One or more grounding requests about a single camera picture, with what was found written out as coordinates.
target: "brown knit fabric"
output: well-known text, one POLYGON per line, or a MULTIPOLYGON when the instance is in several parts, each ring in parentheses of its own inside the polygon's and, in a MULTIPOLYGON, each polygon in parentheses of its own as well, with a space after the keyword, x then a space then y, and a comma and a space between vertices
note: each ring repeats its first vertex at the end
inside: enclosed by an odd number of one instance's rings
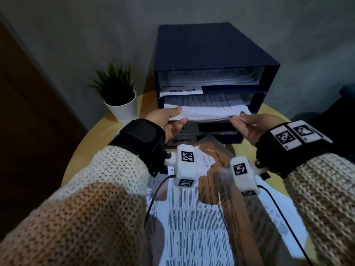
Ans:
MULTIPOLYGON (((108 146, 0 245, 0 265, 141 265, 149 173, 108 146)), ((355 166, 326 154, 285 180, 320 259, 354 265, 355 166)))
POLYGON ((355 165, 335 155, 313 158, 285 186, 326 265, 355 265, 355 165))

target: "wall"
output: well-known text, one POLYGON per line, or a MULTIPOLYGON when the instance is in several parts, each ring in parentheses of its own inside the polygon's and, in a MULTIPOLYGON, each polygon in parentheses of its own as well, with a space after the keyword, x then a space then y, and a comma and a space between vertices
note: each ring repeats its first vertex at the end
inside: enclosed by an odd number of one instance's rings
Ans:
POLYGON ((281 62, 266 103, 323 111, 355 83, 355 0, 0 0, 0 10, 87 129, 107 111, 95 67, 131 63, 143 90, 159 24, 231 22, 281 62))

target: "brown wooden door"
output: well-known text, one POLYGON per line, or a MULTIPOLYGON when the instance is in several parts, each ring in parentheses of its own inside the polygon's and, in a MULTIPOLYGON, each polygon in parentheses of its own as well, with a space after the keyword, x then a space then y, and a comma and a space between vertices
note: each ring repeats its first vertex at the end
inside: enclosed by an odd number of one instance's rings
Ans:
POLYGON ((0 240, 60 187, 84 134, 0 23, 0 240))

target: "sweater sleeve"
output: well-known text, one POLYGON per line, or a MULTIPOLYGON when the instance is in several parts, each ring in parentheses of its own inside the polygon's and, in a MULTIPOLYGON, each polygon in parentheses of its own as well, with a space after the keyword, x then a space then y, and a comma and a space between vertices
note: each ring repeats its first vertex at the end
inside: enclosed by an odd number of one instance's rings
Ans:
POLYGON ((141 265, 148 178, 107 146, 5 237, 1 265, 141 265))
POLYGON ((320 261, 355 265, 355 165, 324 154, 299 166, 284 182, 320 261))

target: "black cable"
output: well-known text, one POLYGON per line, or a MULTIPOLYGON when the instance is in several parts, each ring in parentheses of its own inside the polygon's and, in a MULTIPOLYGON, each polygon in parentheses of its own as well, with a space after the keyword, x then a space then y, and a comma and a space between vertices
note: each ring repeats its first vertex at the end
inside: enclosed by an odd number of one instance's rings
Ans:
POLYGON ((305 256, 305 258, 306 258, 308 264, 309 264, 310 266, 313 266, 311 260, 310 260, 309 257, 307 256, 307 254, 306 254, 306 252, 304 251, 304 249, 303 249, 302 245, 300 244, 300 242, 298 241, 298 239, 297 239, 295 233, 293 232, 293 230, 292 230, 291 227, 290 227, 290 224, 287 222, 287 220, 286 220, 284 214, 281 212, 280 207, 277 205, 277 203, 276 203, 275 199, 273 198, 273 196, 271 195, 271 193, 270 193, 265 187, 263 187, 263 186, 261 186, 261 185, 257 185, 257 187, 260 188, 260 189, 265 190, 265 191, 269 194, 269 196, 270 196, 270 198, 272 199, 272 201, 274 202, 274 204, 275 204, 277 210, 279 210, 279 212, 280 212, 282 218, 284 219, 284 221, 285 221, 287 227, 289 228, 289 230, 290 230, 290 232, 291 232, 293 238, 295 238, 295 240, 296 240, 298 246, 300 247, 300 249, 301 249, 303 255, 305 256))
POLYGON ((152 197, 152 201, 151 203, 149 204, 149 207, 148 207, 148 210, 147 210, 147 214, 146 214, 146 218, 144 219, 144 224, 147 223, 147 220, 148 220, 148 217, 149 217, 149 212, 151 211, 151 208, 153 206, 153 202, 155 200, 155 198, 157 197, 157 194, 158 194, 158 191, 159 189, 162 187, 162 185, 165 183, 166 180, 168 180, 169 178, 174 178, 175 177, 175 174, 173 175, 169 175, 168 177, 166 177, 161 183, 160 185, 158 186, 157 190, 155 191, 153 197, 152 197))

